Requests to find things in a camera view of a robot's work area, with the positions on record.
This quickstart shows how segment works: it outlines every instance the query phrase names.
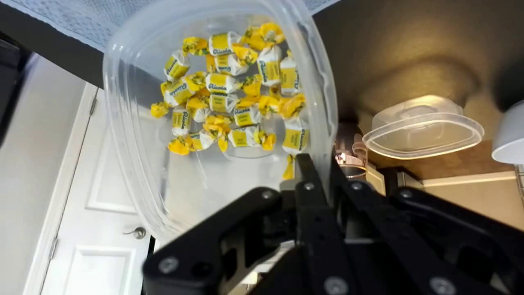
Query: white door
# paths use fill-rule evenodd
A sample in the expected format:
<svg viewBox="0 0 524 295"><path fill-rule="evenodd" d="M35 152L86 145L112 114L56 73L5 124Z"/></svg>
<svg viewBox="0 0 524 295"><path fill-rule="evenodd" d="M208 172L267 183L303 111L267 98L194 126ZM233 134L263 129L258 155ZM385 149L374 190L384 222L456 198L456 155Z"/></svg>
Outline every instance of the white door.
<svg viewBox="0 0 524 295"><path fill-rule="evenodd" d="M150 234L125 234L136 227L99 90L43 293L140 295Z"/></svg>

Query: yellow candy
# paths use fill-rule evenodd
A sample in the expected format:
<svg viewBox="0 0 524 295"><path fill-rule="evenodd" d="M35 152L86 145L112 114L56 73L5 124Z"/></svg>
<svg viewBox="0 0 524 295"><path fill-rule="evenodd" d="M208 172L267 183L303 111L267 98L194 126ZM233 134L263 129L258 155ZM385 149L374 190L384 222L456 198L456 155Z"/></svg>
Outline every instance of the yellow candy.
<svg viewBox="0 0 524 295"><path fill-rule="evenodd" d="M172 132L174 136L186 136L192 127L192 117L186 109L174 109Z"/></svg>
<svg viewBox="0 0 524 295"><path fill-rule="evenodd" d="M259 73L245 80L243 90L246 96L261 96L263 91L263 77Z"/></svg>
<svg viewBox="0 0 524 295"><path fill-rule="evenodd" d="M236 126L251 126L263 121L261 111L258 108L236 108L233 117Z"/></svg>
<svg viewBox="0 0 524 295"><path fill-rule="evenodd" d="M310 129L300 119L285 121L284 150L289 154L302 154L310 145Z"/></svg>
<svg viewBox="0 0 524 295"><path fill-rule="evenodd" d="M228 152L228 149L230 149L230 140L228 140L228 137L227 136L223 136L223 137L218 137L218 149L222 150L222 152Z"/></svg>
<svg viewBox="0 0 524 295"><path fill-rule="evenodd" d="M176 137L168 144L168 149L177 155L189 155L192 152L192 140L189 137Z"/></svg>
<svg viewBox="0 0 524 295"><path fill-rule="evenodd" d="M197 122L204 122L204 119L207 119L212 113L208 101L200 96L190 98L186 104L186 109Z"/></svg>
<svg viewBox="0 0 524 295"><path fill-rule="evenodd" d="M264 22L259 26L259 31L267 42L281 44L285 40L284 31L277 22Z"/></svg>
<svg viewBox="0 0 524 295"><path fill-rule="evenodd" d="M297 62L290 52L289 52L289 57L285 57L281 62L281 72L282 72L282 85L281 85L282 95L287 95L287 96L297 95L300 91L300 77L299 77Z"/></svg>
<svg viewBox="0 0 524 295"><path fill-rule="evenodd" d="M164 101L172 108L184 104L194 95L184 80L177 83L163 81L161 91L164 95Z"/></svg>
<svg viewBox="0 0 524 295"><path fill-rule="evenodd" d="M284 119L292 119L300 114L300 111L305 108L307 98L303 93L292 96L292 98L282 98L279 113Z"/></svg>
<svg viewBox="0 0 524 295"><path fill-rule="evenodd" d="M217 72L223 72L223 73L230 73L230 75L241 75L249 70L249 65L241 63L236 55L230 54L230 55L217 55L215 57L215 68L217 68Z"/></svg>
<svg viewBox="0 0 524 295"><path fill-rule="evenodd" d="M210 36L210 54L228 55L233 52L233 45L241 39L235 31Z"/></svg>
<svg viewBox="0 0 524 295"><path fill-rule="evenodd" d="M164 73L166 73L168 80L179 80L189 70L190 70L190 65L186 63L186 58L179 52L174 52L172 55L169 55L169 58L166 60L166 65L164 65Z"/></svg>
<svg viewBox="0 0 524 295"><path fill-rule="evenodd" d="M228 73L210 73L207 77L207 86L215 93L233 93L240 90L243 83Z"/></svg>
<svg viewBox="0 0 524 295"><path fill-rule="evenodd" d="M208 40L199 36L184 37L182 52L194 55L208 54Z"/></svg>
<svg viewBox="0 0 524 295"><path fill-rule="evenodd" d="M230 113L236 106L240 98L236 95L227 93L212 93L210 95L210 108L218 113Z"/></svg>
<svg viewBox="0 0 524 295"><path fill-rule="evenodd" d="M204 129L213 134L215 137L228 136L231 131L231 117L225 114L212 114L205 119Z"/></svg>
<svg viewBox="0 0 524 295"><path fill-rule="evenodd" d="M259 58L259 52L251 49L251 47L233 45L231 50L240 58L240 62L245 63L245 65L256 63L258 58Z"/></svg>
<svg viewBox="0 0 524 295"><path fill-rule="evenodd" d="M231 129L228 139L235 147L256 147L261 144L256 137L256 132L259 132L259 129L259 126Z"/></svg>
<svg viewBox="0 0 524 295"><path fill-rule="evenodd" d="M256 50L263 50L269 45L259 27L249 27L243 37L243 42L246 42L249 47Z"/></svg>
<svg viewBox="0 0 524 295"><path fill-rule="evenodd" d="M282 173L282 180L294 180L295 178L295 155L289 155L285 170Z"/></svg>
<svg viewBox="0 0 524 295"><path fill-rule="evenodd" d="M261 52L258 63L263 85L276 86L281 83L281 57L282 50L279 45L269 45Z"/></svg>
<svg viewBox="0 0 524 295"><path fill-rule="evenodd" d="M150 108L150 113L153 117L163 117L169 113L169 104L166 104L164 101L161 103L153 103Z"/></svg>
<svg viewBox="0 0 524 295"><path fill-rule="evenodd" d="M207 131L200 131L197 134L190 134L190 142L192 142L192 152L200 152L205 149L210 149L210 145L213 145L213 136L208 134Z"/></svg>

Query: plastic container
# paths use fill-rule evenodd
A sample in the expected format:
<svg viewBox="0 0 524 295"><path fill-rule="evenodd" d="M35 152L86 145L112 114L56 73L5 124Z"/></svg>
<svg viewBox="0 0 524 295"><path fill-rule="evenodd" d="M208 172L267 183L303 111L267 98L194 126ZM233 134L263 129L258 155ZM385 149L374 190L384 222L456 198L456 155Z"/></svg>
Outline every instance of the plastic container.
<svg viewBox="0 0 524 295"><path fill-rule="evenodd" d="M177 235L253 186L281 186L287 155L282 147L256 157L223 155L218 147L171 155L169 119L154 121L148 109L159 98L164 60L182 37L245 31L263 21L279 22L294 50L308 103L310 154L328 183L338 99L326 49L303 0L156 1L114 36L104 62L118 157L132 198L154 235Z"/></svg>
<svg viewBox="0 0 524 295"><path fill-rule="evenodd" d="M492 157L505 163L524 163L524 101L516 103L505 113Z"/></svg>
<svg viewBox="0 0 524 295"><path fill-rule="evenodd" d="M377 113L362 139L377 154L408 160L477 145L484 134L484 126L464 116L459 104L426 95Z"/></svg>

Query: white wall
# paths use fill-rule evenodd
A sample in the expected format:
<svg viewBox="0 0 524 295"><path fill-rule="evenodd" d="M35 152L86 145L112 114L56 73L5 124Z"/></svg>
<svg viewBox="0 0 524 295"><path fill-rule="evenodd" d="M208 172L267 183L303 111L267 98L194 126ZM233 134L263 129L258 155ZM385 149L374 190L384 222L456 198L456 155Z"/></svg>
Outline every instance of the white wall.
<svg viewBox="0 0 524 295"><path fill-rule="evenodd" d="M426 180L430 193L524 231L524 203L516 172Z"/></svg>
<svg viewBox="0 0 524 295"><path fill-rule="evenodd" d="M2 295L23 290L84 86L38 58L19 101L0 147Z"/></svg>

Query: bolt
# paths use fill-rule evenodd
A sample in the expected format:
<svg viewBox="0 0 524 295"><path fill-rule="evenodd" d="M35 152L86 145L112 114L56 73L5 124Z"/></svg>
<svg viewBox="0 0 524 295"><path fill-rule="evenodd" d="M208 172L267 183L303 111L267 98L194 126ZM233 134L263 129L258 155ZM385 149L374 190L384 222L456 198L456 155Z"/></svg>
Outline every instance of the bolt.
<svg viewBox="0 0 524 295"><path fill-rule="evenodd" d="M179 267L179 258L177 257L168 257L168 258L163 258L161 263L159 263L159 268L163 273L171 273L174 270L177 270Z"/></svg>
<svg viewBox="0 0 524 295"><path fill-rule="evenodd" d="M413 196L413 193L412 193L412 190L400 190L400 196L403 196L403 198L412 198Z"/></svg>
<svg viewBox="0 0 524 295"><path fill-rule="evenodd" d="M354 181L351 186L353 186L354 190L362 190L362 188L364 188L364 185L362 185L361 181Z"/></svg>
<svg viewBox="0 0 524 295"><path fill-rule="evenodd" d="M325 288L330 295L346 295L348 293L348 283L346 283L346 280L343 280L339 276L330 276L325 281Z"/></svg>
<svg viewBox="0 0 524 295"><path fill-rule="evenodd" d="M264 191L263 191L263 198L267 199L267 198L272 198L272 196L274 196L274 191L271 191L271 190L264 190Z"/></svg>
<svg viewBox="0 0 524 295"><path fill-rule="evenodd" d="M315 183L308 181L308 183L305 183L305 188L307 190L315 190Z"/></svg>
<svg viewBox="0 0 524 295"><path fill-rule="evenodd" d="M436 295L456 295L457 293L456 285L444 276L433 276L430 280L430 285L436 291Z"/></svg>

